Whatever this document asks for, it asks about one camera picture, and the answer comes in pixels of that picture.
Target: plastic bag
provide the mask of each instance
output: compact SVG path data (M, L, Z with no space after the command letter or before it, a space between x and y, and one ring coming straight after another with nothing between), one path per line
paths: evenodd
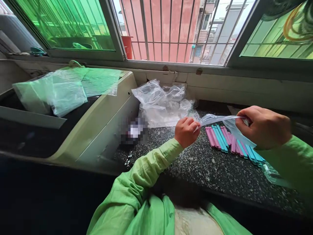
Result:
M268 181L272 184L276 184L283 187L292 188L292 186L284 180L277 170L275 170L268 162L262 165L262 171Z
M47 79L39 79L31 82L12 84L12 87L19 100L29 112L48 114L50 106L47 101L46 85Z
M244 144L255 148L257 145L251 140L242 135L240 130L236 127L236 118L241 118L238 116L216 116L213 114L207 114L200 119L201 126L209 125L215 122L222 121L224 125L230 130L231 134L238 140L242 141Z
M152 80L131 91L143 106L156 105L161 99L166 97L165 91L160 87L159 81L156 80Z
M117 96L118 79L120 70L113 69L88 69L82 80L87 97L98 95Z
M132 92L141 103L139 116L149 128L176 126L179 119L194 114L194 101L185 99L184 85L161 88L159 81L152 80Z
M58 117L63 117L88 101L81 82L54 83L49 100L53 114Z

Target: granite countertop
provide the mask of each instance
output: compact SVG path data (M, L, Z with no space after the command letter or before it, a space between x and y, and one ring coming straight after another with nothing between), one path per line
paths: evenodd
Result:
M202 103L196 109L198 118L207 113L231 115L226 104L221 104ZM129 160L129 169L136 159L173 138L174 132L175 127L148 129L147 144L137 144L128 150L119 147L114 158L123 164ZM197 141L184 149L164 173L195 183L204 190L270 210L292 215L306 214L303 200L296 190L271 184L261 168L253 165L248 159L211 148L204 127L201 128Z

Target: person's left hand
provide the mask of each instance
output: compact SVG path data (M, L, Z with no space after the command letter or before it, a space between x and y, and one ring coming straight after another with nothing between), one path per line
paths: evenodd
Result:
M192 145L200 133L200 123L193 120L192 117L184 117L178 121L175 128L174 139L183 147Z

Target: window frame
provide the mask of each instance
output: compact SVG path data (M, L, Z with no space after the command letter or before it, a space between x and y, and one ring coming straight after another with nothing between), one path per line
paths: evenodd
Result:
M205 19L205 17L206 17L207 15L209 15L208 24L206 25L206 28L203 29L203 25L204 25L204 22L205 22L204 19ZM209 25L210 25L211 15L212 15L211 13L204 14L204 18L203 18L203 22L202 22L202 26L201 26L201 30L202 30L202 31L208 31L208 28L209 28Z
M27 17L25 12L16 2L16 0L3 0L14 15L22 22L26 29L36 39L40 46L45 50L49 57L52 58L78 58L78 59L96 59L96 60L112 60L112 61L125 61L126 53L123 48L122 38L118 32L118 25L115 20L115 11L109 0L99 0L99 4L104 15L110 36L113 41L115 51L97 51L97 50L75 50L75 49L52 49L47 41L42 37L39 30L34 26L32 21Z
M247 18L244 27L242 28L237 42L233 46L233 50L230 52L228 61L225 66L216 65L206 65L206 64L190 64L190 63L175 63L175 62L157 62L157 61L143 61L143 60L114 60L109 58L105 60L103 57L105 52L100 52L101 56L92 56L94 53L87 52L87 55L83 51L75 51L75 55L71 57L65 57L63 55L64 50L59 50L56 56L50 57L33 57L33 56L22 56L22 55L10 55L8 58L17 60L28 60L28 61L42 61L42 62L53 62L53 63L68 63L69 59L75 59L80 63L86 63L89 65L107 66L107 67L119 67L124 69L142 69L142 70L157 70L157 71L177 71L186 73L196 73L198 69L202 70L203 74L216 74L216 75L226 75L226 76L242 76L242 77L254 77L254 78L266 78L266 79L276 79L276 80L291 80L291 81L303 81L303 82L313 82L311 79L311 70L313 69L313 61L309 60L294 60L294 59L276 59L276 58L259 58L259 57L239 57L242 49L246 45L250 38L250 35L254 31L256 25L261 19L265 8L267 7L270 0L256 0L255 5ZM100 3L105 2L108 13L112 19L112 24L115 26L116 38L121 37L117 31L118 22L115 15L115 10L113 8L113 3L111 0L99 0ZM13 11L14 14L21 20L20 16ZM31 32L34 38L42 44L42 41L37 37L36 34L30 30L29 26L22 21L24 26Z
M254 29L257 27L270 0L257 0L241 33L228 56L225 67L247 69L271 69L281 71L313 71L313 60L240 56Z

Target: green shirt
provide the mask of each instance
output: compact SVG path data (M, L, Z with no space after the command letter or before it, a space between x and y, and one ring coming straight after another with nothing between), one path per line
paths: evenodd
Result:
M136 160L117 177L111 192L96 209L87 234L174 234L174 205L169 197L146 198L146 191L183 151L175 139ZM283 146L257 151L306 198L312 198L313 148L293 136ZM213 204L206 208L225 235L250 234L229 214Z

